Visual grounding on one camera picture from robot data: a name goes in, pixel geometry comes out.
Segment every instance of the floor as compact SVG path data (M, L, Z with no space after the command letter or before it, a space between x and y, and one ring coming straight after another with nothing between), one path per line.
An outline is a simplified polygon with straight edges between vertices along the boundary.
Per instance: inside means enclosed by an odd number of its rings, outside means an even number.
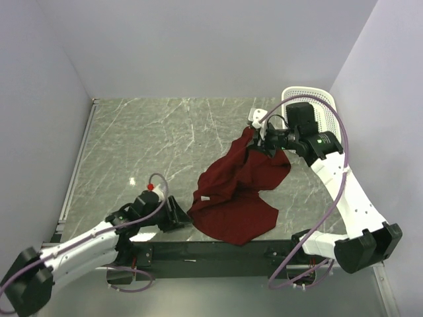
M133 283L137 289L145 282ZM104 270L92 271L58 294L37 317L388 317L372 267L353 275L334 270L305 292L270 291L265 277L159 279L135 294L108 289Z
M241 135L249 110L269 110L277 102L275 98L96 100L73 195L67 201L61 241L91 229L107 214L132 202L153 172L165 175L170 194L187 211L198 177ZM286 154L292 164L288 177L274 191L260 193L280 213L276 228L259 240L290 238L311 228L332 203L302 158ZM320 230L345 233L338 212ZM147 227L138 240L213 239L189 226L166 234Z

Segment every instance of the black metal frame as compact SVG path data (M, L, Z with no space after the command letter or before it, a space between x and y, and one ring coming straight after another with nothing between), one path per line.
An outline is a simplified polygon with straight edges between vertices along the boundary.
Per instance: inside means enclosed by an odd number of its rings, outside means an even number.
M134 242L136 267L156 278L271 276L292 250L291 240L255 240L244 246L225 242ZM289 265L320 263L302 250ZM132 266L128 260L125 266ZM278 278L286 278L284 269ZM137 274L137 280L146 276ZM131 273L109 271L110 284L130 284Z

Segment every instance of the metal bracket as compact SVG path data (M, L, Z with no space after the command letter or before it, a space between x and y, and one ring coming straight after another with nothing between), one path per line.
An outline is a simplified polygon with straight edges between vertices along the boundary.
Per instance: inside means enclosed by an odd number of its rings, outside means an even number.
M379 265L374 266L373 270L375 272L377 286L381 291L382 301L388 317L400 317L399 309L397 303L395 302L395 297L392 292L389 280L385 271L385 266Z
M150 267L153 259L153 247L150 244L144 244L142 247L137 247L137 262L136 267Z
M78 156L77 156L77 161L75 163L75 167L73 168L71 180L69 182L69 187L67 188L65 201L63 202L63 206L61 208L59 220L65 221L66 218L67 218L67 212L69 211L69 207L71 205L71 200L72 200L72 197L73 197L73 192L75 191L75 187L76 187L76 178L77 178L77 175L79 173L79 169L81 168L81 160L82 160L84 152L85 152L85 147L87 145L88 135L89 135L89 132L91 130L91 124L93 122L94 113L95 113L96 109L97 109L97 104L96 104L96 100L94 100L93 105L91 107L90 115L88 117L87 125L85 126L84 135L83 135L81 146L79 148L79 152L78 152Z

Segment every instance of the black joint housing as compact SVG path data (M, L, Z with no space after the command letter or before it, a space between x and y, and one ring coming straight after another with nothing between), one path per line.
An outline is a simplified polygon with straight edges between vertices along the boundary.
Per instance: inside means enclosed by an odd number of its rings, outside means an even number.
M290 127L298 127L300 135L306 137L319 133L315 121L315 109L308 102L296 102L286 106L286 118Z
M383 223L377 231L365 230L357 238L336 241L336 261L345 272L355 273L389 258L402 236L398 224Z
M22 251L4 276L0 285L24 267L39 260L40 256L34 248ZM44 264L37 265L15 279L6 288L5 294L19 317L27 317L37 313L50 300L53 287L53 275Z
M313 165L317 159L325 160L328 154L335 152L342 154L344 152L342 145L330 131L304 137L301 141L308 148L307 154L303 156L308 166Z
M160 197L155 192L145 190L133 203L123 205L118 211L107 216L105 221L111 223L113 226L136 221L152 214L160 206L160 203ZM131 262L136 251L130 238L135 236L141 227L157 225L161 231L168 232L182 228L191 222L191 218L179 207L175 198L169 196L162 208L149 219L116 229L119 240L116 245L118 256L114 263L116 265L123 265L124 263Z

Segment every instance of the cable tie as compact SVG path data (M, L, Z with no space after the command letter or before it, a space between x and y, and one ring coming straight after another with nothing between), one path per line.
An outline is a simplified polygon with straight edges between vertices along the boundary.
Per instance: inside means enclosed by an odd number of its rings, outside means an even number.
M351 171L350 165L348 165L347 167L344 167L344 169L342 170L343 174L348 174Z

